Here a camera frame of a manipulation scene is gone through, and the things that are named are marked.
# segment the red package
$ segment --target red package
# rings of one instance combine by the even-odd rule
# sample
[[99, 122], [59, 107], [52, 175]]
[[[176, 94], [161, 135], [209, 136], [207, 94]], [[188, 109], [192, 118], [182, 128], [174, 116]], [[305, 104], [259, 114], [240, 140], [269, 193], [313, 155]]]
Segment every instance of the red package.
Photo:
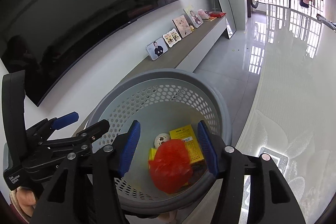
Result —
[[154, 185], [167, 194], [176, 193], [193, 175], [188, 150], [179, 139], [164, 142], [148, 163]]
[[223, 12], [210, 12], [211, 17], [223, 17], [226, 13]]

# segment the laundry basket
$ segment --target laundry basket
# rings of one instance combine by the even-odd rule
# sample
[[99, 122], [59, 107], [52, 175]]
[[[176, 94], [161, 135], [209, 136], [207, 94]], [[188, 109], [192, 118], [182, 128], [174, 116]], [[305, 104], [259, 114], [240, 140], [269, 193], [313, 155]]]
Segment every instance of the laundry basket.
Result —
[[122, 209], [159, 214], [183, 208], [202, 197], [215, 179], [208, 171], [186, 190], [169, 195], [157, 189], [148, 172], [149, 149], [160, 133], [204, 120], [211, 133], [231, 144], [231, 121], [223, 97], [196, 74], [160, 69], [139, 74], [115, 87], [93, 111], [87, 127], [106, 119], [110, 130], [92, 144], [93, 152], [126, 133], [134, 120], [141, 135], [125, 176], [115, 179]]

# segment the silver screw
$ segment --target silver screw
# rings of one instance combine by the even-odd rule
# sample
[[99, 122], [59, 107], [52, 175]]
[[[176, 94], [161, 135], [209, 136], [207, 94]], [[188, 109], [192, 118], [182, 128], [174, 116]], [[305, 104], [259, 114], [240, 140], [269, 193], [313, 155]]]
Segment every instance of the silver screw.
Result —
[[261, 157], [262, 157], [263, 160], [270, 160], [271, 159], [271, 157], [268, 154], [262, 154]]
[[105, 145], [103, 150], [105, 152], [111, 152], [113, 150], [113, 146], [112, 145]]
[[232, 146], [226, 146], [224, 150], [228, 153], [233, 153], [235, 149]]
[[76, 158], [76, 154], [75, 153], [69, 153], [67, 158], [68, 158], [68, 160], [73, 160], [74, 158]]

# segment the glossy gray floor tile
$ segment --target glossy gray floor tile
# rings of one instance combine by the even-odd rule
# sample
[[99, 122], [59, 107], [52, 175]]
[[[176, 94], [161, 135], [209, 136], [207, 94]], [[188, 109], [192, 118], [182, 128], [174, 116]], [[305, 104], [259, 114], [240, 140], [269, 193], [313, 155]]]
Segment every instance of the glossy gray floor tile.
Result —
[[251, 110], [265, 40], [266, 16], [252, 14], [245, 31], [237, 31], [231, 39], [221, 36], [194, 71], [223, 95], [232, 122], [232, 145], [236, 145]]

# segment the checkered cloth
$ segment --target checkered cloth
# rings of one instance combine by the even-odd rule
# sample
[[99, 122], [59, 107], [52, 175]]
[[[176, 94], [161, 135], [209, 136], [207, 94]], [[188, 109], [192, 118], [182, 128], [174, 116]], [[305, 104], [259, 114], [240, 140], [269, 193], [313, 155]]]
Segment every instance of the checkered cloth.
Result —
[[323, 24], [325, 24], [327, 27], [329, 27], [330, 29], [332, 29], [334, 32], [336, 32], [336, 23], [332, 22], [328, 19], [326, 19], [325, 17], [317, 14], [316, 18], [318, 21], [322, 22]]

